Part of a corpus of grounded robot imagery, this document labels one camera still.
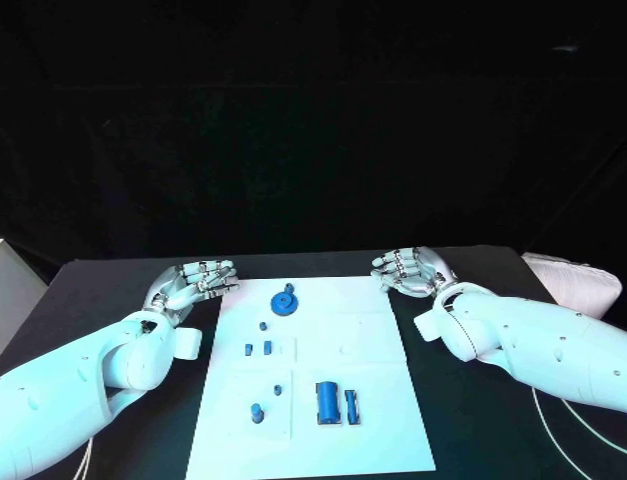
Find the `small blue part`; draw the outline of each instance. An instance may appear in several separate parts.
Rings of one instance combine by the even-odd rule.
[[[270,304],[273,307],[273,312],[281,317],[286,317],[294,313],[299,307],[299,299],[294,295],[294,286],[290,283],[287,283],[284,286],[284,291],[273,297]]]
[[[265,412],[260,408],[260,403],[254,403],[251,405],[251,418],[252,418],[252,423],[260,423],[265,418]]]
[[[317,391],[317,424],[335,425],[342,423],[337,407],[337,384],[335,382],[316,383]]]
[[[358,425],[359,421],[359,411],[356,409],[356,392],[353,390],[345,390],[346,397],[346,408],[348,408],[348,419],[349,425]]]

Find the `white paper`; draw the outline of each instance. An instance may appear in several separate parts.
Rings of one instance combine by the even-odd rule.
[[[388,297],[371,277],[244,280],[222,300],[188,480],[436,470]],[[270,309],[286,283],[299,309]],[[260,322],[267,330],[260,331]],[[273,353],[264,355],[264,341]],[[245,344],[252,354],[245,356]],[[342,425],[317,424],[316,383],[339,387]],[[283,392],[274,395],[274,385]],[[358,396],[349,425],[345,390]],[[265,418],[251,421],[260,403]]]

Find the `white cable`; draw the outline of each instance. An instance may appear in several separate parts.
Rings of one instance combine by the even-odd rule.
[[[590,424],[584,421],[583,417],[578,415],[572,407],[570,406],[568,402],[561,398],[562,403],[568,407],[570,412],[575,416],[575,418],[580,420],[580,423],[587,427],[587,430],[597,436],[597,438],[610,446],[613,447],[619,452],[623,452],[627,455],[627,450],[616,445],[591,427]]]
[[[82,480],[85,480],[87,469],[90,468],[90,458],[92,456],[92,439],[94,437],[87,441],[85,454],[82,455],[82,461],[79,462],[78,471],[75,472],[75,476],[72,477],[72,480],[78,480],[79,473],[82,472],[82,468],[85,469],[85,473],[82,474]]]
[[[536,397],[536,390],[534,389],[534,387],[532,387],[532,395],[534,395],[534,403],[536,405],[536,411],[539,412],[541,423],[544,424],[544,428],[547,429],[547,433],[548,433],[548,436],[551,437],[551,441],[554,442],[555,448],[561,452],[561,455],[565,457],[565,460],[568,461],[568,463],[572,465],[572,467],[575,467],[575,470],[580,472],[580,475],[587,480],[591,480],[591,477],[583,472],[581,468],[575,465],[575,462],[570,459],[568,455],[562,451],[561,446],[558,445],[558,442],[555,441],[554,434],[551,433],[551,430],[548,429],[548,423],[547,423],[547,419],[544,418],[544,412],[541,411],[539,399]]]

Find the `black curtain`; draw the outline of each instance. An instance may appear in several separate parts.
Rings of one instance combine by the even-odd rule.
[[[627,8],[0,3],[0,237],[75,258],[492,243],[627,296]]]

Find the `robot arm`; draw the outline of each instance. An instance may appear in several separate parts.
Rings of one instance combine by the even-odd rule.
[[[425,341],[441,338],[461,361],[497,365],[551,395],[627,413],[627,332],[565,307],[460,283],[425,247],[389,252],[374,266],[384,290],[436,298],[415,319]]]
[[[0,479],[65,458],[157,387],[173,358],[198,357],[202,334],[176,327],[195,302],[238,289],[235,273],[229,261],[172,267],[143,310],[0,377]]]

